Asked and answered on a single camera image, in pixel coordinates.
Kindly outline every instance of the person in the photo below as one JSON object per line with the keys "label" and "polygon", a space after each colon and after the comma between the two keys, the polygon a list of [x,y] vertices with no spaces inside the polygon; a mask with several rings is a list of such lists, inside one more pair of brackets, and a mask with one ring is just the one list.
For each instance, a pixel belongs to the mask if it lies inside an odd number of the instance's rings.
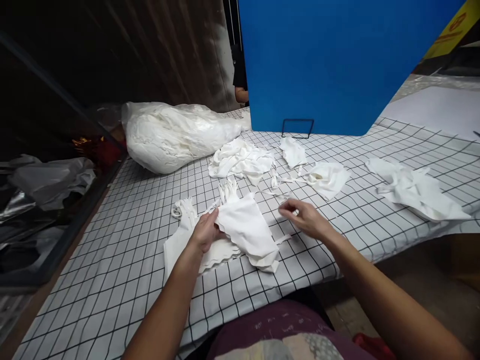
{"label": "person", "polygon": [[[128,344],[124,360],[174,359],[202,256],[222,236],[215,225],[218,212],[200,217],[165,287]],[[311,204],[291,198],[279,212],[327,247],[371,323],[398,358],[473,359],[442,324],[367,261]],[[206,358],[373,359],[326,326],[314,311],[284,299],[225,324]]]}
{"label": "person", "polygon": [[235,71],[233,72],[233,86],[235,87],[235,99],[237,103],[245,103],[250,106],[249,87],[247,85],[247,72],[245,70],[244,54],[240,52],[235,62]]}

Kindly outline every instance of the white plastic bag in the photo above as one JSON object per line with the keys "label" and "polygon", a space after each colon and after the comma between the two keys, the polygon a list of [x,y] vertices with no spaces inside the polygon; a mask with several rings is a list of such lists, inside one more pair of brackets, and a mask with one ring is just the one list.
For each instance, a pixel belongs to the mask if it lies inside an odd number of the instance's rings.
{"label": "white plastic bag", "polygon": [[213,154],[248,130],[250,119],[234,119],[203,105],[128,102],[122,108],[128,153],[157,174],[169,174]]}
{"label": "white plastic bag", "polygon": [[71,192],[85,194],[95,179],[86,157],[31,163],[16,169],[9,182],[35,200],[44,211],[63,209]]}

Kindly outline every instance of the hand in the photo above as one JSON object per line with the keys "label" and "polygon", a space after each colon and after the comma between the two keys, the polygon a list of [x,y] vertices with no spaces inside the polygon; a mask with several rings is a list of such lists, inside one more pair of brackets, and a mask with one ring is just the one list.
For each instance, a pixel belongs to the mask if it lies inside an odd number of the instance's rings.
{"label": "hand", "polygon": [[335,233],[329,221],[308,202],[289,198],[280,205],[278,212],[311,238],[322,240]]}
{"label": "hand", "polygon": [[212,242],[225,236],[225,233],[220,231],[219,226],[215,223],[219,209],[215,208],[211,213],[206,213],[200,216],[200,220],[193,229],[189,245],[193,245],[205,254],[212,245]]}

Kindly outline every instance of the table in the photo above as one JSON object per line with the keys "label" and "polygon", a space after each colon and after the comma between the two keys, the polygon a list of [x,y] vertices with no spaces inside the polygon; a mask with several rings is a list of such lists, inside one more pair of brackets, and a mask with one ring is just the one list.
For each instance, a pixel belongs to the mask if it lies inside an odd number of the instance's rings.
{"label": "table", "polygon": [[[239,110],[227,114],[241,117]],[[276,146],[280,140],[280,134],[273,132],[250,131],[241,137],[257,146]],[[329,203],[306,184],[283,183],[280,189],[312,203],[370,261],[447,233],[480,232],[480,142],[386,118],[379,118],[364,136],[311,135],[298,141],[310,163],[342,163],[351,178]],[[280,175],[297,174],[288,171],[279,149],[272,152]],[[377,195],[376,187],[383,181],[364,165],[373,157],[415,169],[429,167],[429,175],[441,181],[442,190],[472,219],[434,224]],[[201,213],[219,197],[219,179],[208,174],[209,158],[169,175],[152,174],[132,159],[124,162],[15,359],[121,357],[164,285],[163,243],[179,226],[170,216],[172,204],[192,197]],[[269,177],[264,176],[260,190],[269,187]],[[238,180],[238,186],[239,196],[256,190],[247,179]],[[275,240],[292,235],[280,245],[278,270],[275,274],[258,271],[242,255],[200,276],[180,358],[215,327],[296,289],[341,276],[324,245],[298,233],[278,214],[276,198],[257,192],[255,199]]]}

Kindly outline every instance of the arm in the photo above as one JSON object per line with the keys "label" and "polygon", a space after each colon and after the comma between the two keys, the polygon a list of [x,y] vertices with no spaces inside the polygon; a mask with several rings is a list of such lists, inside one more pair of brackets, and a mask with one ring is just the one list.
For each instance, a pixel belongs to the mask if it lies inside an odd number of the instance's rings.
{"label": "arm", "polygon": [[243,87],[235,86],[235,99],[237,103],[246,103],[249,100],[249,92]]}
{"label": "arm", "polygon": [[128,344],[123,360],[172,360],[177,354],[200,262],[221,234],[214,224],[218,214],[216,208],[200,217],[168,281]]}
{"label": "arm", "polygon": [[400,358],[473,359],[457,338],[368,262],[311,204],[289,199],[279,212],[330,250],[368,319]]}

